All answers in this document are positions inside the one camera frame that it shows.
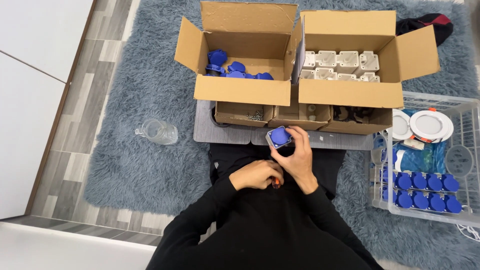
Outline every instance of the man's right hand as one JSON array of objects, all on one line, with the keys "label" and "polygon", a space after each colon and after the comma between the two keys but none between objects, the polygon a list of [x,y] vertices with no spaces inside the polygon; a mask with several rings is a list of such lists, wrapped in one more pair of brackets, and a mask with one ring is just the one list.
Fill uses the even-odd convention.
[{"label": "man's right hand", "polygon": [[295,140],[295,151],[289,157],[281,156],[270,146],[271,156],[295,179],[304,194],[310,194],[318,188],[317,178],[312,172],[312,149],[308,134],[298,126],[285,129]]}]

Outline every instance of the white plastic fitting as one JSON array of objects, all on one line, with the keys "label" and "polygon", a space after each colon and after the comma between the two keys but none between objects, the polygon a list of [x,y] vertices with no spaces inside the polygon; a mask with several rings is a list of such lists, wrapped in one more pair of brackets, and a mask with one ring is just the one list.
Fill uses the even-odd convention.
[{"label": "white plastic fitting", "polygon": [[333,68],[316,68],[315,79],[336,81],[336,72],[333,71]]},{"label": "white plastic fitting", "polygon": [[302,78],[302,79],[315,79],[315,70],[302,69],[300,71],[300,78]]},{"label": "white plastic fitting", "polygon": [[365,72],[362,76],[360,76],[361,82],[370,82],[370,83],[379,83],[380,77],[376,76],[373,72]]},{"label": "white plastic fitting", "polygon": [[352,74],[360,78],[365,72],[375,73],[379,70],[378,55],[374,54],[373,51],[366,50],[360,55],[360,64]]},{"label": "white plastic fitting", "polygon": [[339,81],[352,81],[352,82],[360,81],[360,79],[357,79],[355,74],[338,74],[337,78]]},{"label": "white plastic fitting", "polygon": [[335,68],[336,52],[334,50],[320,50],[315,54],[315,67]]},{"label": "white plastic fitting", "polygon": [[306,51],[305,52],[305,62],[303,63],[302,69],[314,69],[315,68],[315,52]]},{"label": "white plastic fitting", "polygon": [[352,74],[359,66],[359,52],[343,50],[336,55],[335,72]]}]

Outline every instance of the gray fluffy rug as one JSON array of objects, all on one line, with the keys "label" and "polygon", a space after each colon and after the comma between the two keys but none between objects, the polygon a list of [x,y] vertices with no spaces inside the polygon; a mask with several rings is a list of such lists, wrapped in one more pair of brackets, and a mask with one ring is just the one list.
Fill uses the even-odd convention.
[{"label": "gray fluffy rug", "polygon": [[[403,83],[405,91],[477,97],[468,14],[445,1],[292,0],[299,10],[397,10],[397,18],[443,13],[455,29],[438,49],[442,71]],[[208,144],[192,138],[193,72],[173,60],[182,15],[201,26],[197,0],[142,0],[110,93],[85,198],[97,206],[178,214],[209,187]],[[179,142],[137,137],[144,120],[178,127]],[[392,215],[367,206],[365,153],[349,151],[334,203],[377,258],[422,269],[478,269],[480,246],[454,225]]]}]

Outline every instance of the cardboard box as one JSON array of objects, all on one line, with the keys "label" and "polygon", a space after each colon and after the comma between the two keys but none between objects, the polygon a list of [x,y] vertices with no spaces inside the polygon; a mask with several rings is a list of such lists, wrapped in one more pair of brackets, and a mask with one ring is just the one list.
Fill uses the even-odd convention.
[{"label": "cardboard box", "polygon": [[[290,105],[290,76],[295,55],[287,44],[296,4],[200,2],[199,30],[185,17],[180,25],[175,60],[197,73],[195,99]],[[243,63],[250,74],[269,72],[274,80],[203,76],[207,53],[227,52],[225,69]]]},{"label": "cardboard box", "polygon": [[[329,105],[314,104],[315,111],[309,112],[310,104],[299,103],[297,86],[292,86],[291,96],[290,106],[273,107],[273,116],[268,127],[297,125],[304,130],[317,130],[331,121],[333,114]],[[309,115],[315,115],[315,121],[309,121]]]},{"label": "cardboard box", "polygon": [[365,118],[366,123],[333,120],[333,106],[330,106],[330,115],[332,118],[328,121],[328,125],[320,128],[321,131],[368,135],[391,127],[393,121],[392,109],[387,108],[374,108],[370,116]]},{"label": "cardboard box", "polygon": [[[440,71],[433,26],[396,37],[395,11],[301,11],[300,19],[288,45],[297,48],[296,55],[306,50],[369,50],[380,63],[376,74],[381,83],[298,80],[300,103],[376,108],[368,124],[331,120],[323,131],[371,134],[392,126],[391,108],[403,107],[401,82]],[[296,61],[294,73],[302,65]]]},{"label": "cardboard box", "polygon": [[[246,115],[254,115],[256,111],[264,113],[263,121],[250,120]],[[215,105],[215,121],[237,125],[263,127],[272,119],[273,106],[236,102],[217,101]]]}]

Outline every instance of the person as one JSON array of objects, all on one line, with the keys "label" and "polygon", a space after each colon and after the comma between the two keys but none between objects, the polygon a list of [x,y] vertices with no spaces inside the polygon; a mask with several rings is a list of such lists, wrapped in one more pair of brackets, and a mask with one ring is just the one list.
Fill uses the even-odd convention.
[{"label": "person", "polygon": [[147,269],[382,269],[331,202],[345,151],[286,131],[295,147],[278,151],[210,144],[212,187],[165,228]]}]

